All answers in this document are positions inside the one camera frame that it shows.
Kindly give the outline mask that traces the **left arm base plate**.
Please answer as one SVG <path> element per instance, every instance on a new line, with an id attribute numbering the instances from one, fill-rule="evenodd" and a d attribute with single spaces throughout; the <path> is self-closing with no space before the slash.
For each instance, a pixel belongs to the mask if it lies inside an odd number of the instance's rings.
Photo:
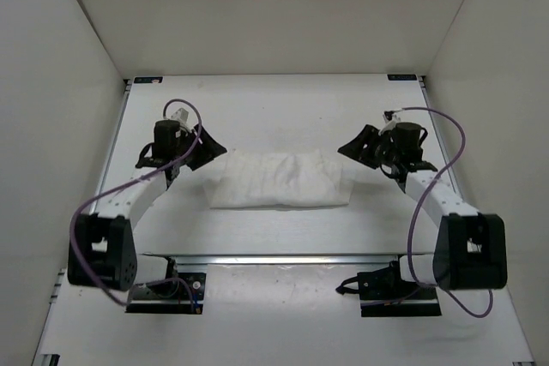
<path id="1" fill-rule="evenodd" d="M 150 287 L 139 286 L 131 294 L 125 309 L 128 314 L 148 315 L 201 315 L 204 311 L 207 272 L 206 267 L 178 268 L 178 276 L 190 288 L 191 294 L 181 282 L 171 282 Z"/>

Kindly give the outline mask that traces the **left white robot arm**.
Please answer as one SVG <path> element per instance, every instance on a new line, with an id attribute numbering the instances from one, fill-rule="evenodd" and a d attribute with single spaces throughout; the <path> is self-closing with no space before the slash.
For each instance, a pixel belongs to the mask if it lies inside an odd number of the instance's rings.
<path id="1" fill-rule="evenodd" d="M 173 264 L 162 256 L 138 255 L 133 231 L 181 168 L 195 171 L 225 153 L 200 124 L 189 129 L 177 120 L 158 121 L 154 141 L 141 150 L 131 180 L 95 213 L 76 215 L 70 230 L 69 282 L 116 291 L 149 283 L 161 296 L 173 294 L 179 285 Z"/>

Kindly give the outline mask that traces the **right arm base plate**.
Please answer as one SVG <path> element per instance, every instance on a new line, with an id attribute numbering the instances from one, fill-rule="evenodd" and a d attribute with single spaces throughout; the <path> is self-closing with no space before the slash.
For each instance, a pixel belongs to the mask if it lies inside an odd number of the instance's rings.
<path id="1" fill-rule="evenodd" d="M 386 267 L 358 272 L 343 280 L 335 291 L 357 295 L 362 318 L 438 317 L 442 315 L 437 292 L 401 279 L 400 270 Z"/>

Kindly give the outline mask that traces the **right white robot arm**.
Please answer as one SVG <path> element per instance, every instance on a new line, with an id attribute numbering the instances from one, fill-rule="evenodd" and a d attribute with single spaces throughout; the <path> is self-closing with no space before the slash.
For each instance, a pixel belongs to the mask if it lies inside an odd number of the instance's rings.
<path id="1" fill-rule="evenodd" d="M 508 280 L 504 222 L 467 204 L 423 158 L 427 130 L 397 122 L 379 130 L 366 125 L 338 152 L 362 165 L 380 169 L 416 201 L 437 227 L 434 250 L 408 252 L 384 277 L 385 290 L 405 297 L 415 284 L 444 290 L 496 290 Z"/>

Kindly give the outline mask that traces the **white skirt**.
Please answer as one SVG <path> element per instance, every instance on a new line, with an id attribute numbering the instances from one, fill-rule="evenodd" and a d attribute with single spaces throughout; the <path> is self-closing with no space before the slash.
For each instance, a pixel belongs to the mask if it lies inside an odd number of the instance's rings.
<path id="1" fill-rule="evenodd" d="M 321 208 L 346 206 L 353 173 L 320 150 L 253 153 L 232 150 L 204 183 L 212 208 Z"/>

